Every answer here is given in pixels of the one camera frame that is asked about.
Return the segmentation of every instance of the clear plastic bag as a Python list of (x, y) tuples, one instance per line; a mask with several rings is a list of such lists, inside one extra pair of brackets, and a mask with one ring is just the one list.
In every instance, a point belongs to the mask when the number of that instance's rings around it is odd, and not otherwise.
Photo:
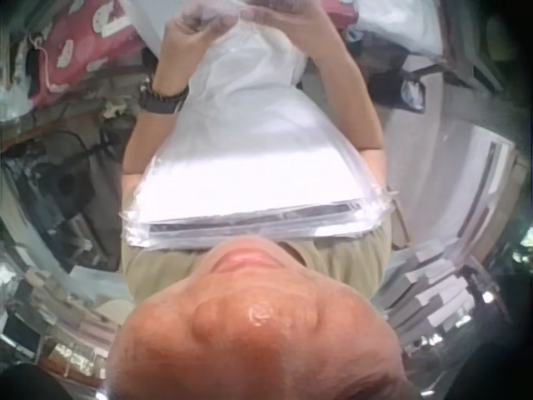
[(356, 0), (356, 27), (429, 58), (443, 53), (441, 23), (434, 0)]
[[(238, 15), (246, 7), (232, 0), (200, 3), (214, 4), (206, 19), (213, 9)], [(161, 40), (167, 20), (130, 18), (157, 24), (136, 28), (142, 37), (158, 32)], [(356, 236), (381, 223), (387, 196), (357, 151), (294, 86), (305, 65), (282, 32), (249, 22), (210, 47), (174, 133), (123, 213), (131, 245), (207, 248), (245, 234)]]

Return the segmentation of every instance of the mouth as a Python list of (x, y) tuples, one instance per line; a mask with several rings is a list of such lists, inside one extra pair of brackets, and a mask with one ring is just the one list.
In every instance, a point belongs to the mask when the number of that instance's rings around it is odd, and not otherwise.
[(222, 256), (211, 270), (211, 273), (234, 273), (247, 268), (282, 269), (275, 258), (267, 252), (255, 248), (232, 250)]

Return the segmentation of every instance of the black watch strap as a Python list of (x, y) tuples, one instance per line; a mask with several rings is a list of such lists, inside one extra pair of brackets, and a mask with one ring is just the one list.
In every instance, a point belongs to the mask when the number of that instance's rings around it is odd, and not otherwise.
[(187, 95), (189, 94), (189, 86), (176, 96), (163, 96), (154, 92), (152, 88), (152, 80), (148, 78), (141, 85), (141, 93), (139, 94), (139, 106), (149, 113), (155, 114), (173, 114), (180, 111), (183, 107)]

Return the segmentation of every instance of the t-shirt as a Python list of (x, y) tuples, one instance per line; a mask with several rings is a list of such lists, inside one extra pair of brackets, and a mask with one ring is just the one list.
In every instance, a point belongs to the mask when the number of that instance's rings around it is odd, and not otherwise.
[[(132, 196), (125, 196), (123, 209), (131, 202)], [(294, 249), (308, 268), (371, 298), (391, 256), (391, 220), (387, 218), (380, 227), (358, 238), (321, 237), (283, 244)], [(187, 278), (208, 251), (147, 251), (122, 240), (122, 271), (135, 302), (141, 303)]]

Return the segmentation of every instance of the wrist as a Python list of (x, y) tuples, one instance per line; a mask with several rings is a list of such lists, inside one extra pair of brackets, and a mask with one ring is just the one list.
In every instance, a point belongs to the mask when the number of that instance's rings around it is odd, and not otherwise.
[(328, 35), (328, 39), (320, 43), (320, 51), (315, 54), (310, 54), (310, 57), (320, 67), (321, 65), (328, 66), (342, 61), (346, 55), (348, 55), (346, 45), (339, 34), (333, 32)]
[(185, 91), (188, 83), (189, 80), (177, 74), (176, 69), (168, 73), (158, 66), (152, 80), (152, 90), (162, 96), (176, 96)]
[(329, 47), (329, 51), (318, 57), (312, 57), (313, 62), (319, 70), (338, 68), (345, 63), (353, 63), (350, 53), (346, 50), (344, 43), (341, 47)]

